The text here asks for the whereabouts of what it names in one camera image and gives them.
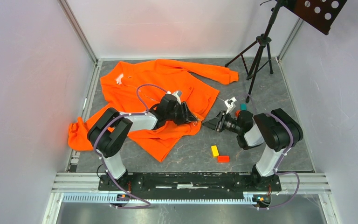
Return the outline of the orange zip-up jacket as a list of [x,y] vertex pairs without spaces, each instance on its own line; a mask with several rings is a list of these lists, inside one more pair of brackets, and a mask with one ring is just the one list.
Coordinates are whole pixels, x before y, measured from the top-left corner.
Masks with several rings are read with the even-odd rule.
[[157,59],[137,64],[119,62],[107,75],[100,78],[107,107],[121,112],[142,112],[157,104],[166,91],[181,91],[198,122],[176,125],[168,121],[157,130],[129,133],[129,138],[140,145],[157,161],[162,162],[181,137],[195,135],[218,98],[219,91],[198,79],[209,78],[228,85],[239,80],[239,74],[229,68],[169,59]]

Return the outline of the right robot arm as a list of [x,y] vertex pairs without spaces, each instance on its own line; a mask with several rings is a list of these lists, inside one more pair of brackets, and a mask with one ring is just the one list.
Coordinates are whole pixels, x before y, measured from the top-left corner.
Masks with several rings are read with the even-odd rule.
[[263,190],[273,182],[284,156],[303,139],[302,128],[281,108],[257,115],[240,110],[236,117],[221,111],[203,126],[219,133],[224,130],[235,133],[237,143],[243,150],[265,145],[250,175],[250,183],[255,190]]

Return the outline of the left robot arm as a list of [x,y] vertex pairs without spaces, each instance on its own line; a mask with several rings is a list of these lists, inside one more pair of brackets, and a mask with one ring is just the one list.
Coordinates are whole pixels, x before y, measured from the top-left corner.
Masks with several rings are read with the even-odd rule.
[[123,190],[128,184],[127,172],[120,150],[129,132],[156,130],[167,121],[176,125],[190,124],[197,121],[187,103],[167,93],[161,101],[145,112],[124,113],[108,108],[87,133],[87,140],[99,155],[110,184],[116,190]]

